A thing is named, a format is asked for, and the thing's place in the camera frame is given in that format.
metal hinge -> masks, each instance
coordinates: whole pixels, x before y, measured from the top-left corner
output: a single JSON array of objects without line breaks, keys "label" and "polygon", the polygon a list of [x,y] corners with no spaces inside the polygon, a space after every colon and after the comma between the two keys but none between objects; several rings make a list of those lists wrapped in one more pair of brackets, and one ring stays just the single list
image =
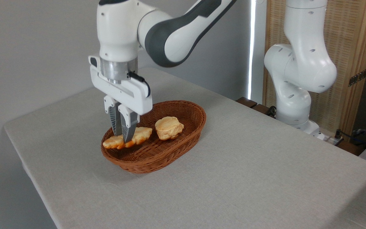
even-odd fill
[{"label": "metal hinge", "polygon": [[350,83],[348,84],[348,87],[351,87],[352,85],[356,84],[357,82],[363,80],[366,77],[366,69],[355,76],[350,78]]}]

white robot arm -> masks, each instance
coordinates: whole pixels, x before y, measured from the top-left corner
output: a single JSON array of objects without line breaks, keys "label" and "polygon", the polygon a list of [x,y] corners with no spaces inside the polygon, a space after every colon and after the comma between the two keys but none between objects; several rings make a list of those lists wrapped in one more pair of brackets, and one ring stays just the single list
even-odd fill
[{"label": "white robot arm", "polygon": [[337,69],[324,44],[327,0],[287,0],[284,31],[291,45],[273,45],[265,66],[276,90],[276,119],[319,137],[309,120],[311,97],[322,93],[337,77]]},{"label": "white robot arm", "polygon": [[139,116],[152,109],[149,84],[137,75],[138,49],[160,66],[177,66],[235,1],[198,0],[183,16],[172,18],[138,0],[100,0],[100,55],[89,56],[90,73],[94,86],[107,94],[105,111],[115,135],[130,141]]}]

bread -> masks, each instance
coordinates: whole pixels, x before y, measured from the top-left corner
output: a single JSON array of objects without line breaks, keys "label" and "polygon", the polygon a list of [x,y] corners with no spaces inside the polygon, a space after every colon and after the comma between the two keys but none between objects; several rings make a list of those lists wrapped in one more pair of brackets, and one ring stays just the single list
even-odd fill
[{"label": "bread", "polygon": [[152,128],[137,127],[131,141],[124,143],[124,138],[122,135],[112,136],[103,142],[103,146],[106,149],[122,149],[124,147],[130,148],[134,145],[141,145],[149,139],[151,134]]},{"label": "bread", "polygon": [[176,139],[183,132],[184,125],[176,117],[164,117],[155,123],[156,133],[160,140]]}]

table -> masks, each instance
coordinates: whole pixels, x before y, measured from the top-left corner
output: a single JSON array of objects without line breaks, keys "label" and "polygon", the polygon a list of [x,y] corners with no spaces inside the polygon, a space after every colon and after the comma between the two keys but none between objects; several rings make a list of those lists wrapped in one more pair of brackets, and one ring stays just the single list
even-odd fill
[{"label": "table", "polygon": [[4,126],[59,229],[366,226],[365,160],[165,72],[140,74],[154,103],[207,113],[197,145],[159,171],[102,156],[110,121],[94,88]]}]

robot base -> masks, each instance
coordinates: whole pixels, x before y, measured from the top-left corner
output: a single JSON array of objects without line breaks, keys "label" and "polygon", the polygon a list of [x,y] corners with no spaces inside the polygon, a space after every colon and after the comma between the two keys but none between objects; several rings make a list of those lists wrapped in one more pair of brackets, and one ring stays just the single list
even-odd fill
[{"label": "robot base", "polygon": [[308,133],[309,135],[312,135],[318,139],[324,140],[324,134],[320,132],[320,128],[317,125],[317,123],[308,120],[307,122],[300,124],[300,125],[290,125],[293,126],[296,129],[300,129],[305,133]]}]

